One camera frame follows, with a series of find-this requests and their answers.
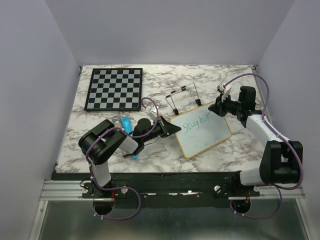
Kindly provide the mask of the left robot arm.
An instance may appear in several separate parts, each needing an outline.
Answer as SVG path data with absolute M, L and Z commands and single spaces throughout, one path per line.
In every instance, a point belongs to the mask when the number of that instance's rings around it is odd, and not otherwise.
M 124 157 L 136 156 L 144 148 L 145 143 L 157 138 L 166 138 L 181 130 L 161 116 L 151 124 L 147 118 L 141 118 L 133 132 L 121 130 L 108 119 L 102 121 L 85 133 L 78 141 L 82 153 L 89 164 L 92 180 L 95 182 L 93 191 L 101 198 L 107 197 L 111 191 L 109 182 L 108 160 L 118 149 L 124 151 Z

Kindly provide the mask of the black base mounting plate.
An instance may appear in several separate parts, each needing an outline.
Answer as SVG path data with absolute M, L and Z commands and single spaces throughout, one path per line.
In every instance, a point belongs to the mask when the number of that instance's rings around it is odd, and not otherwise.
M 260 195 L 253 186 L 240 184 L 238 172 L 112 173 L 104 190 L 87 173 L 53 173 L 51 189 L 77 190 L 72 200 L 92 201 L 100 212 L 141 208 L 227 208 L 235 199 L 249 205 Z

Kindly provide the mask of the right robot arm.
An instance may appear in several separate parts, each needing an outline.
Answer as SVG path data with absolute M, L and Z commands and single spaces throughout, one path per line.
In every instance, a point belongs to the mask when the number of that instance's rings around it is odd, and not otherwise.
M 226 114 L 236 116 L 264 146 L 259 167 L 241 171 L 239 178 L 230 183 L 230 191 L 241 196 L 247 192 L 248 186 L 297 184 L 302 176 L 303 146 L 281 136 L 262 111 L 256 109 L 256 89 L 242 86 L 237 101 L 231 99 L 230 89 L 219 87 L 218 91 L 220 95 L 208 110 L 220 117 Z

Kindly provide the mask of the blue toy microphone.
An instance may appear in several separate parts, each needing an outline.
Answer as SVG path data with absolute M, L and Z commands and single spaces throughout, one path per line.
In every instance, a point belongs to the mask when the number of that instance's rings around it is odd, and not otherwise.
M 132 122 L 131 119 L 128 116 L 124 116 L 121 119 L 121 124 L 126 133 L 131 133 L 132 132 Z M 125 140 L 122 142 L 120 145 L 120 149 L 122 150 L 123 157 L 129 157 L 131 156 L 133 159 L 136 159 L 134 152 L 138 148 L 138 143 L 132 139 L 130 136 L 127 136 Z

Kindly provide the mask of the yellow framed whiteboard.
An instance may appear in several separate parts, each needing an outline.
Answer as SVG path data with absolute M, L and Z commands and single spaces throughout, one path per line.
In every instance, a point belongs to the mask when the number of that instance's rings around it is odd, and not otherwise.
M 181 128 L 175 136 L 186 159 L 231 138 L 226 119 L 209 110 L 214 103 L 211 101 L 170 119 L 171 124 Z

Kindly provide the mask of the black white chessboard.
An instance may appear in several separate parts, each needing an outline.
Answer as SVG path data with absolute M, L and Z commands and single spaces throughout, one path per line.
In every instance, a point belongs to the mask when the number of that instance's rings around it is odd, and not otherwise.
M 84 110 L 87 112 L 141 110 L 142 68 L 94 68 Z

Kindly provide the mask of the aluminium rail frame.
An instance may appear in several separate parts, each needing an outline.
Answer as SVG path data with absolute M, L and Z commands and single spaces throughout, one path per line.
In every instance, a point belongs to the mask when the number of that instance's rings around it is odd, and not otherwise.
M 88 163 L 81 154 L 78 141 L 82 134 L 113 112 L 86 112 L 85 100 L 94 65 L 82 68 L 66 133 L 55 171 L 45 181 L 40 200 L 47 202 L 39 213 L 39 230 L 32 234 L 39 240 L 306 240 L 305 212 L 301 196 L 294 199 L 282 191 L 283 201 L 274 188 L 254 199 L 250 213 L 269 215 L 269 219 L 248 219 L 237 216 L 229 208 L 143 208 L 114 210 L 112 219 L 94 214 L 92 200 L 82 196 L 82 184 L 88 179 Z M 255 87 L 250 65 L 143 65 L 142 95 L 159 105 L 160 113 L 170 119 L 173 110 L 165 96 L 174 89 L 195 83 L 200 100 L 209 103 L 216 98 L 216 86 L 223 80 L 240 76 L 232 88 L 236 96 L 241 85 Z M 262 145 L 232 116 L 227 118 L 232 137 L 225 142 L 187 159 L 175 136 L 154 140 L 138 157 L 123 158 L 120 152 L 110 159 L 109 170 L 135 177 L 180 177 L 184 173 L 198 176 L 206 172 L 246 170 L 258 165 Z

